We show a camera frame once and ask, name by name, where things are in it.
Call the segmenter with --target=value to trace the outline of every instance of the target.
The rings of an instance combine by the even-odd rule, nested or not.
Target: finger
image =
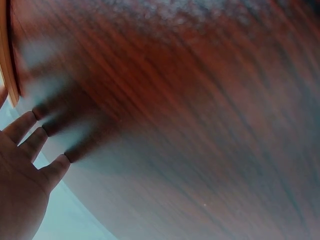
[[[39,127],[19,146],[19,149],[33,163],[47,139],[48,136],[45,130]]]
[[[8,91],[5,86],[0,87],[0,108],[5,103],[6,99],[8,97]]]
[[[6,134],[15,144],[19,144],[27,132],[37,122],[32,111],[28,111],[7,126],[2,132]]]
[[[60,155],[48,166],[41,168],[40,173],[47,179],[48,185],[46,186],[48,191],[52,191],[57,184],[61,181],[64,175],[67,173],[70,167],[69,159],[66,155]]]

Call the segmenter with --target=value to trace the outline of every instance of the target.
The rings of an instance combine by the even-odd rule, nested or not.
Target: wooden surface
[[[13,61],[11,56],[12,46],[8,40],[8,17],[9,8],[7,0],[0,0],[0,77],[3,80],[8,93],[9,99],[13,106],[16,106],[19,101],[19,91],[16,83],[16,78],[13,70]]]
[[[41,119],[46,156],[66,152],[66,183],[119,240],[317,240],[314,10],[11,0],[18,110]]]

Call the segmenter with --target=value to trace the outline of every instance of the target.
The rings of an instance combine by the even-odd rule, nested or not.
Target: hand
[[[0,108],[7,98],[0,89]],[[33,165],[48,136],[42,127],[18,145],[36,123],[30,111],[0,131],[0,239],[31,240],[44,218],[49,195],[70,162],[60,155],[50,165]]]

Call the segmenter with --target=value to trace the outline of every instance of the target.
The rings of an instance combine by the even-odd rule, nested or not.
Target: wood grain
[[[13,70],[7,28],[7,0],[0,0],[0,74],[9,93],[9,99],[13,106],[19,101],[19,91]]]
[[[119,240],[317,240],[313,7],[11,0],[18,109]]]

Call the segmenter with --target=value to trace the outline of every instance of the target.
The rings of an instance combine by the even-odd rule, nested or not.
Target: light wooden rim
[[[0,72],[9,93],[12,105],[19,101],[19,91],[15,80],[13,63],[10,55],[7,29],[7,0],[0,0]]]

